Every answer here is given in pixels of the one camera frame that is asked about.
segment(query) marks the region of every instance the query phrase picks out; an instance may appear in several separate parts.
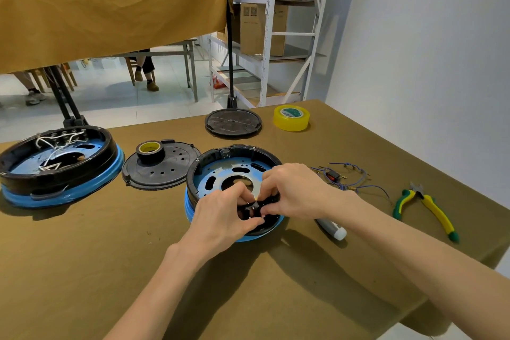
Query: brown shoe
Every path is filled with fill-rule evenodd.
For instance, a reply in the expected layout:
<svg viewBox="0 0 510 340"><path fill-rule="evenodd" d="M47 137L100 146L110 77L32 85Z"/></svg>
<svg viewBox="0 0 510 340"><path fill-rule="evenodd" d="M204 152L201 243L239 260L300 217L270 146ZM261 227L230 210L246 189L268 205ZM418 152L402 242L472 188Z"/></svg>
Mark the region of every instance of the brown shoe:
<svg viewBox="0 0 510 340"><path fill-rule="evenodd" d="M151 82L147 84L147 90L149 92L159 92L159 86L155 82Z"/></svg>
<svg viewBox="0 0 510 340"><path fill-rule="evenodd" d="M135 72L135 81L138 81L138 82L142 82L143 81L142 72L139 72L139 71Z"/></svg>

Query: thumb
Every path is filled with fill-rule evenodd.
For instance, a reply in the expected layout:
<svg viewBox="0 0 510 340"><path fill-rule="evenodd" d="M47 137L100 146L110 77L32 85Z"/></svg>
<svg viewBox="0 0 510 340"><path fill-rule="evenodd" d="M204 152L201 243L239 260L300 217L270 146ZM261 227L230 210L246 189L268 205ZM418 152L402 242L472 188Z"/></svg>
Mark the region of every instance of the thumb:
<svg viewBox="0 0 510 340"><path fill-rule="evenodd" d="M267 214L278 215L278 214L281 214L281 212L280 212L280 202L269 203L269 204L265 205L264 207L262 207L260 209L260 213L262 215L267 215Z"/></svg>
<svg viewBox="0 0 510 340"><path fill-rule="evenodd" d="M257 226L260 226L264 223L264 218L250 218L246 221L241 221L243 226L243 232L246 234L247 232L252 231Z"/></svg>

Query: white floor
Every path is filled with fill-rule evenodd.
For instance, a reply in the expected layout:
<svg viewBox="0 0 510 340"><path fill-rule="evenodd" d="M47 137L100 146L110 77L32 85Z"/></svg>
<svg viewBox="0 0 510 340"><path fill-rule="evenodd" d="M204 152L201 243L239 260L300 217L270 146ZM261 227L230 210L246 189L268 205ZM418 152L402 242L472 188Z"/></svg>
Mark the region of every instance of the white floor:
<svg viewBox="0 0 510 340"><path fill-rule="evenodd" d="M89 124L104 128L208 114L221 109L220 103L225 105L226 96L216 96L216 102L211 102L209 62L202 60L197 50L194 54L197 103L186 84L182 55L152 58L159 92L147 91L145 81L133 87L123 58L95 59L86 68L81 62L70 62L78 83L71 95ZM46 90L46 101L26 106L23 96L27 90L23 85L11 74L0 75L0 142L62 127L57 102L50 89Z"/></svg>

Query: forearm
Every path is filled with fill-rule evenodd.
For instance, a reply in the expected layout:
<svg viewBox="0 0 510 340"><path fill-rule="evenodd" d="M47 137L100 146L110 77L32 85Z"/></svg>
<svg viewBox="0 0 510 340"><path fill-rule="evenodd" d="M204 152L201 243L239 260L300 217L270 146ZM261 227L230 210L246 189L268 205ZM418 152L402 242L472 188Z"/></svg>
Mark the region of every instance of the forearm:
<svg viewBox="0 0 510 340"><path fill-rule="evenodd" d="M105 340L161 339L202 262L200 256L186 252L179 244L170 246L152 279Z"/></svg>
<svg viewBox="0 0 510 340"><path fill-rule="evenodd" d="M333 221L391 260L468 335L510 338L509 279L357 196L349 197L345 207L330 209Z"/></svg>

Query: blue metal base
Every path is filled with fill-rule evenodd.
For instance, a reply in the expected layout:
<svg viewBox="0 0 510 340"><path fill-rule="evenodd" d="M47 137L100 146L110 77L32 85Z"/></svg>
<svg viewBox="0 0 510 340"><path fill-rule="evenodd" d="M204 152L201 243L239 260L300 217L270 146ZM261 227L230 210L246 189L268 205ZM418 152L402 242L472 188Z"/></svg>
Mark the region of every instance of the blue metal base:
<svg viewBox="0 0 510 340"><path fill-rule="evenodd" d="M92 194L104 185L111 182L119 174L124 163L124 152L117 145L117 158L112 165L102 172L99 176L86 183L77 185L72 189L67 189L61 194L50 199L35 200L31 195L17 195L11 193L4 185L2 185L2 194L5 199L17 207L22 208L46 208L60 206L84 198Z"/></svg>
<svg viewBox="0 0 510 340"><path fill-rule="evenodd" d="M186 189L184 191L184 211L186 213L186 218L188 218L188 221L191 223L191 221L193 220L193 215L195 214L195 210L193 210L193 207L191 206L191 202L190 202L190 199L188 197L188 190ZM236 240L236 242L247 242L249 240L256 240L258 238L260 238L261 236L265 236L267 233L270 233L271 231L273 231L283 220L284 220L284 216L283 215L280 215L280 217L278 218L278 221L277 223L275 224L275 226L265 232L264 234L261 234L261 235L245 235L244 237Z"/></svg>

